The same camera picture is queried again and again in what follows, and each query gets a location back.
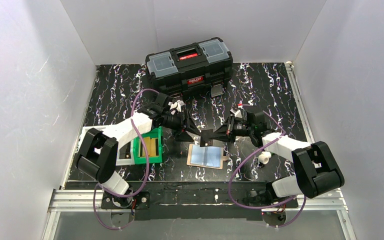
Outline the black credit card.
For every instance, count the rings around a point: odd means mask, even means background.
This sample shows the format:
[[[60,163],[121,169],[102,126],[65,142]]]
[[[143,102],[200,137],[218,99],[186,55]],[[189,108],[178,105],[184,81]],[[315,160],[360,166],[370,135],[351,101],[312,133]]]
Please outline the black credit card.
[[[200,133],[200,147],[211,147],[213,145],[213,139],[211,136],[213,135],[212,129],[202,129]]]

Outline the yellow cards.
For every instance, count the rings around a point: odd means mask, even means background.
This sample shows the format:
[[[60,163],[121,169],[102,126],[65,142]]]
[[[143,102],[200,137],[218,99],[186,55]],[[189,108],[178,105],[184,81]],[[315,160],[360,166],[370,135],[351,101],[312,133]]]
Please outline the yellow cards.
[[[145,157],[145,148],[147,149],[148,152],[148,157],[157,157],[160,155],[160,150],[159,150],[159,139],[158,138],[152,138],[152,137],[144,137],[144,144],[140,144],[140,152],[139,156],[140,157]]]

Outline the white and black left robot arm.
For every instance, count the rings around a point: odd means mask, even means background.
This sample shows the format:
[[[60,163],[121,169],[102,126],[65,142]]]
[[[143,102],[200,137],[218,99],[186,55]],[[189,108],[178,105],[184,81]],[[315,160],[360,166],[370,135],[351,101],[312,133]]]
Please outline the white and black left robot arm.
[[[92,127],[83,133],[73,160],[75,167],[111,195],[133,197],[146,182],[137,191],[128,193],[129,184],[116,171],[120,148],[135,138],[143,142],[143,135],[158,127],[171,129],[177,142],[193,142],[191,134],[201,135],[182,101],[158,92],[155,100],[133,110],[124,121],[101,129]]]

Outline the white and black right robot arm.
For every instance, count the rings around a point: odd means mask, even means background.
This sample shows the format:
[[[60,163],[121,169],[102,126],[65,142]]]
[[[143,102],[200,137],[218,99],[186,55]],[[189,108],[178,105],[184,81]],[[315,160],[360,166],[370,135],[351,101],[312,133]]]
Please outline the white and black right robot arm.
[[[290,138],[282,127],[275,132],[270,126],[273,120],[265,111],[253,112],[248,108],[245,117],[239,117],[238,112],[233,111],[209,135],[209,139],[231,143],[237,137],[248,137],[263,161],[274,154],[292,162],[294,175],[267,183],[265,192],[258,193],[252,199],[272,203],[300,194],[312,199],[345,184],[342,171],[327,143]]]

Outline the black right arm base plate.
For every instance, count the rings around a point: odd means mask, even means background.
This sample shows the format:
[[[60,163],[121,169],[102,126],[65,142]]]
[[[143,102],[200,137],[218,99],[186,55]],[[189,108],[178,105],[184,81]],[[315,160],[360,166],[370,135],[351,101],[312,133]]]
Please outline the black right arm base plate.
[[[266,196],[264,190],[250,190],[246,192],[246,196],[242,199],[242,203],[249,207],[268,207],[276,205],[279,202],[287,200],[288,197],[272,199]],[[292,199],[282,205],[277,205],[274,209],[275,213],[282,213],[286,209],[298,208],[299,204],[296,199]]]

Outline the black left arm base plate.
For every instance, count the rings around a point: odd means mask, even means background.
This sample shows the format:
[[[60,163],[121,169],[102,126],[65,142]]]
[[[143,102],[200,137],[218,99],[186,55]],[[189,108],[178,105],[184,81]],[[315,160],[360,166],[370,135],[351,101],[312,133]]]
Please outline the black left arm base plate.
[[[104,191],[100,208],[105,210],[143,210],[150,207],[150,192],[142,191],[138,195],[121,198]]]

